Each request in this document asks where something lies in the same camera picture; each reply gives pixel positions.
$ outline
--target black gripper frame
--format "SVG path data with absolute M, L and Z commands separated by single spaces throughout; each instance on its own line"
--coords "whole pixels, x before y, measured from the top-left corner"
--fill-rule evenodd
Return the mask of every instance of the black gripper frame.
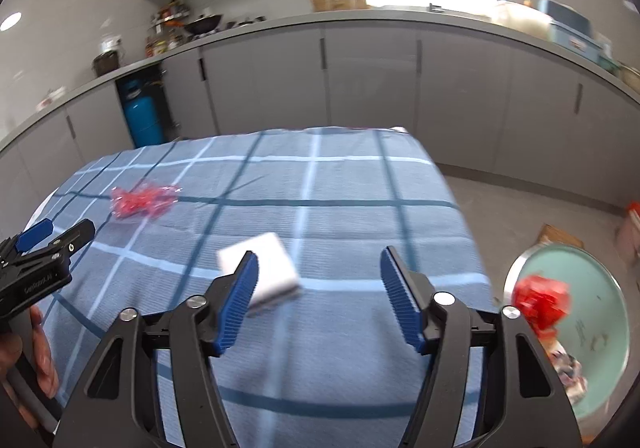
M 166 313 L 126 309 L 115 319 L 85 367 L 66 405 L 53 448 L 167 448 L 158 398 L 156 349 L 171 352 L 175 401 L 188 448 L 237 448 L 209 364 L 216 316 L 245 269 L 213 280 L 202 297 Z
M 6 377 L 18 399 L 39 421 L 40 433 L 49 440 L 62 415 L 62 406 L 55 398 L 47 398 L 38 384 L 28 308 L 71 282 L 70 258 L 94 238 L 95 227 L 84 219 L 52 239 L 47 246 L 23 254 L 52 231 L 52 222 L 43 219 L 27 231 L 0 243 L 0 333 L 17 333 L 22 340 L 22 354 Z M 0 384 L 0 436 L 6 435 L 11 440 L 14 426 L 18 431 L 26 426 L 16 414 L 15 405 Z M 27 427 L 23 434 L 28 439 L 33 431 Z
M 451 448 L 465 398 L 469 349 L 483 347 L 482 385 L 473 438 L 461 448 L 578 448 L 571 404 L 540 342 L 514 308 L 469 309 L 388 253 L 414 296 L 431 354 L 430 369 L 401 448 Z

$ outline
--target teal bowl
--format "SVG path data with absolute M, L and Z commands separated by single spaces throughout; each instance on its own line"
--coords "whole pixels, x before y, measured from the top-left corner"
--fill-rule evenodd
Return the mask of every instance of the teal bowl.
M 504 284 L 504 302 L 511 303 L 518 279 L 540 272 L 547 279 L 566 282 L 571 313 L 560 320 L 558 340 L 581 364 L 587 393 L 574 405 L 578 421 L 607 402 L 625 370 L 629 356 L 629 322 L 618 282 L 589 253 L 560 243 L 539 244 L 525 251 L 511 266 Z

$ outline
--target ceiling light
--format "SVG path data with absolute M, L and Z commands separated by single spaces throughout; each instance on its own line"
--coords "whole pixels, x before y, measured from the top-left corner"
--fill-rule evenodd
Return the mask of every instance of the ceiling light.
M 20 20 L 21 16 L 22 14 L 20 12 L 14 13 L 13 15 L 9 15 L 4 21 L 2 21 L 2 24 L 0 24 L 0 32 L 4 32 L 5 30 L 8 30 L 10 27 L 15 26 Z

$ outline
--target red candy wrapper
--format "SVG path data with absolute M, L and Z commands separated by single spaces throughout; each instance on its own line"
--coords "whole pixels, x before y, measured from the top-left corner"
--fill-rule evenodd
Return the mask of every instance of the red candy wrapper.
M 177 186 L 155 186 L 141 184 L 132 191 L 115 187 L 111 190 L 111 211 L 118 219 L 144 212 L 152 218 L 158 217 L 177 202 Z
M 571 312 L 569 285 L 538 274 L 519 281 L 512 300 L 541 340 L 555 338 L 554 325 Z

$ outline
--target human hand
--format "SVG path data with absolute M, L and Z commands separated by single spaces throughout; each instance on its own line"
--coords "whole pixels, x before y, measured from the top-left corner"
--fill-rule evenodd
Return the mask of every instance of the human hand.
M 38 384 L 47 398 L 53 398 L 58 393 L 60 382 L 58 372 L 51 359 L 49 341 L 42 328 L 42 312 L 36 305 L 29 309 L 31 325 L 33 326 L 33 358 L 36 364 Z
M 36 363 L 38 384 L 48 398 L 56 395 L 59 387 L 58 374 L 51 360 L 51 349 L 42 328 L 42 313 L 36 306 L 30 308 L 33 326 L 33 356 Z M 20 402 L 11 385 L 6 381 L 7 371 L 15 365 L 22 353 L 22 340 L 14 333 L 0 335 L 0 381 L 6 393 L 18 407 L 23 419 L 32 428 L 38 427 L 38 420 Z

